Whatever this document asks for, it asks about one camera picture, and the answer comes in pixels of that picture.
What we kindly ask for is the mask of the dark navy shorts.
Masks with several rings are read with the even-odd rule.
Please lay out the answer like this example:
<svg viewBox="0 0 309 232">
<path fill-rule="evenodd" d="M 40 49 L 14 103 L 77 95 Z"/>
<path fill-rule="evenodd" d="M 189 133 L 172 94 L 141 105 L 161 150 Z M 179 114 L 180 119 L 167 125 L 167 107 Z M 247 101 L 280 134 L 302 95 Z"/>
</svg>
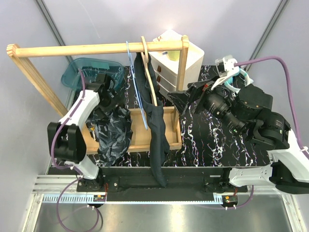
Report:
<svg viewBox="0 0 309 232">
<path fill-rule="evenodd" d="M 134 70 L 143 109 L 146 112 L 147 124 L 151 130 L 151 171 L 158 184 L 162 187 L 166 187 L 167 180 L 162 173 L 161 166 L 165 162 L 165 155 L 169 152 L 170 146 L 165 136 L 166 124 L 163 119 L 164 105 L 160 99 L 157 99 L 157 105 L 152 103 L 151 90 L 149 81 L 145 76 L 141 53 L 136 54 L 134 60 Z"/>
</svg>

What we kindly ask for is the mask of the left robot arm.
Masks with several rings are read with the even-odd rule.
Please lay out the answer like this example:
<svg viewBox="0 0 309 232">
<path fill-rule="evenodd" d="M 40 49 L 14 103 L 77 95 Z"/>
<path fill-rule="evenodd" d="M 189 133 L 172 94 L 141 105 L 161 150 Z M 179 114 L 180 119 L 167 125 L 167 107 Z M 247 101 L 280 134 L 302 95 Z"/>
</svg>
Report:
<svg viewBox="0 0 309 232">
<path fill-rule="evenodd" d="M 82 75 L 81 82 L 82 90 L 74 105 L 57 123 L 51 122 L 47 127 L 50 155 L 53 164 L 57 160 L 65 164 L 56 168 L 75 170 L 82 179 L 88 179 L 87 185 L 93 191 L 100 191 L 104 179 L 88 155 L 102 153 L 108 157 L 107 163 L 113 164 L 126 152 L 149 151 L 152 135 L 138 127 L 137 109 L 120 107 L 111 76 L 101 74 L 95 82 L 86 83 Z M 95 136 L 86 142 L 83 135 L 90 132 L 85 122 L 92 113 L 99 122 L 107 123 L 103 134 L 96 127 Z"/>
</svg>

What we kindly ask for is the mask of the patterned dark shorts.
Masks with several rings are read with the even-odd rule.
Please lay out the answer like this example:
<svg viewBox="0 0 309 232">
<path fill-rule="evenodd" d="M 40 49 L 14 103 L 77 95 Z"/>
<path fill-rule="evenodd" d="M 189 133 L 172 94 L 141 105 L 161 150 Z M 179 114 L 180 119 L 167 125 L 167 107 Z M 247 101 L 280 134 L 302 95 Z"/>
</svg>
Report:
<svg viewBox="0 0 309 232">
<path fill-rule="evenodd" d="M 92 113 L 86 125 L 98 142 L 99 166 L 110 167 L 127 152 L 133 135 L 128 109 L 118 106 L 101 119 Z"/>
</svg>

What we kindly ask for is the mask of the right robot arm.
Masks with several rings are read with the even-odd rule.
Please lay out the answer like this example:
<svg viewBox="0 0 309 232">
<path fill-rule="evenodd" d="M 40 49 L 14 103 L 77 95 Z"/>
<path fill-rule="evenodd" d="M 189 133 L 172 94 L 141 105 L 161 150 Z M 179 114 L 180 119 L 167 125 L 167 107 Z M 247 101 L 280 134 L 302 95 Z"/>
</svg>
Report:
<svg viewBox="0 0 309 232">
<path fill-rule="evenodd" d="M 219 179 L 223 191 L 247 185 L 272 186 L 289 194 L 309 192 L 309 159 L 297 144 L 290 124 L 273 112 L 273 97 L 249 84 L 234 99 L 224 87 L 213 87 L 214 81 L 188 85 L 188 102 L 199 101 L 195 113 L 207 110 L 235 134 L 244 134 L 246 141 L 267 151 L 275 162 L 262 168 L 231 168 Z"/>
</svg>

